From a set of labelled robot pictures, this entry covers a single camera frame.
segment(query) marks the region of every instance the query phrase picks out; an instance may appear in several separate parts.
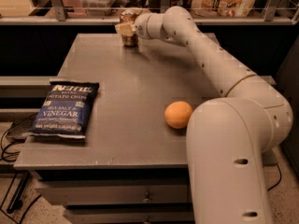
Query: white robotic arm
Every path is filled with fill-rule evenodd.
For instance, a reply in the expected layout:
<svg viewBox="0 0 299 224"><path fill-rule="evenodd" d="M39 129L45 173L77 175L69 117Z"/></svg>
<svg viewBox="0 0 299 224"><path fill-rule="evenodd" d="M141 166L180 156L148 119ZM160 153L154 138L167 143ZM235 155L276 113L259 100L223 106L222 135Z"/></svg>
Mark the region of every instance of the white robotic arm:
<svg viewBox="0 0 299 224"><path fill-rule="evenodd" d="M201 33L182 7L141 15L135 28L140 38L186 46L222 97L198 106L187 128L195 222L273 223L262 153L291 129L287 100Z"/></svg>

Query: brown canister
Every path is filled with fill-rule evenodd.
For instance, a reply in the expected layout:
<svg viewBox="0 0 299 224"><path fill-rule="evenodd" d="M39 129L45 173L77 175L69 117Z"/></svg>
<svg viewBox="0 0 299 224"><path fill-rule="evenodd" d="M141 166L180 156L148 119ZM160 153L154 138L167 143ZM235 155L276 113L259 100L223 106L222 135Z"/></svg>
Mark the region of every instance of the brown canister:
<svg viewBox="0 0 299 224"><path fill-rule="evenodd" d="M134 24L138 15L133 10L124 10L120 15L121 23L129 22ZM133 47L138 44L138 36L134 34L133 36L122 35L122 43L125 46Z"/></svg>

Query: desk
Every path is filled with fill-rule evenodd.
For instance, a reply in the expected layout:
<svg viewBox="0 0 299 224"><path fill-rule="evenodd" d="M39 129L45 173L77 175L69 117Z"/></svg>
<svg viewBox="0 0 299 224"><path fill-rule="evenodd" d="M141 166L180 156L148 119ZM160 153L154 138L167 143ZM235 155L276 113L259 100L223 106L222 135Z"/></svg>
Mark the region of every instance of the desk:
<svg viewBox="0 0 299 224"><path fill-rule="evenodd" d="M84 141L29 137L15 163L72 223L193 223L186 130L164 110L217 97L186 48L78 35L58 77L99 82Z"/></svg>

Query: blue snack bag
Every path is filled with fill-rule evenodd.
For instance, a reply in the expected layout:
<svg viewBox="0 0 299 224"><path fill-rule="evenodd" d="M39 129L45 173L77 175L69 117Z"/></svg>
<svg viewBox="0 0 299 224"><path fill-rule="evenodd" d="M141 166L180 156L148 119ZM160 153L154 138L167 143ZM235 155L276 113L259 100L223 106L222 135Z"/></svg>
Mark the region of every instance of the blue snack bag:
<svg viewBox="0 0 299 224"><path fill-rule="evenodd" d="M30 132L85 138L85 130L99 83L52 81L51 90L39 110Z"/></svg>

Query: desk drawer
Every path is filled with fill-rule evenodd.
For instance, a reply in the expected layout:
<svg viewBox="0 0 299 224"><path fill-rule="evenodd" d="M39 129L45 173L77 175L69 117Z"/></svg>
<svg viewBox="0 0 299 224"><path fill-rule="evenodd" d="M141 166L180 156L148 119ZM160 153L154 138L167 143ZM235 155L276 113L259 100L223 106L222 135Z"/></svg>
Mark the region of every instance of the desk drawer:
<svg viewBox="0 0 299 224"><path fill-rule="evenodd" d="M73 224L108 223L194 223L191 204L98 206L66 209L64 217Z"/></svg>
<svg viewBox="0 0 299 224"><path fill-rule="evenodd" d="M37 182L36 191L59 205L190 203L190 187L181 180Z"/></svg>

